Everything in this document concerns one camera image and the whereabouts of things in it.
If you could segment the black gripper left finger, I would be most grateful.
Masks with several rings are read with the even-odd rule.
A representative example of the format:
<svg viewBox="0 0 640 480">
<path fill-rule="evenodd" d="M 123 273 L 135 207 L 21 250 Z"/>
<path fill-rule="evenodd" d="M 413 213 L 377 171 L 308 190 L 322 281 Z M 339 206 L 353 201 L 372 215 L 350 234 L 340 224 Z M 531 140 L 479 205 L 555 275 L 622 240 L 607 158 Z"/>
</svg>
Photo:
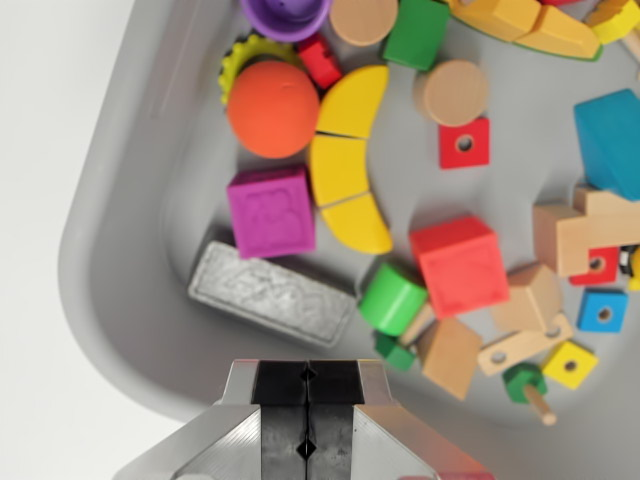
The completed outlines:
<svg viewBox="0 0 640 480">
<path fill-rule="evenodd" d="M 236 360 L 222 397 L 117 479 L 305 479 L 307 363 Z"/>
</svg>

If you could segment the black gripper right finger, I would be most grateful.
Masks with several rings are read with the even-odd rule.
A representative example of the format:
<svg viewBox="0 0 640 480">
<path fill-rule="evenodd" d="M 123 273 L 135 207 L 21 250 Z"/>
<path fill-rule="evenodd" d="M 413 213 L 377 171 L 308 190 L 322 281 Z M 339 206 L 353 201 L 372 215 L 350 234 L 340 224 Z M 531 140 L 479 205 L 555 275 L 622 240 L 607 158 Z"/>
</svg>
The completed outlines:
<svg viewBox="0 0 640 480">
<path fill-rule="evenodd" d="M 378 360 L 308 363 L 309 479 L 492 479 L 397 402 Z"/>
</svg>

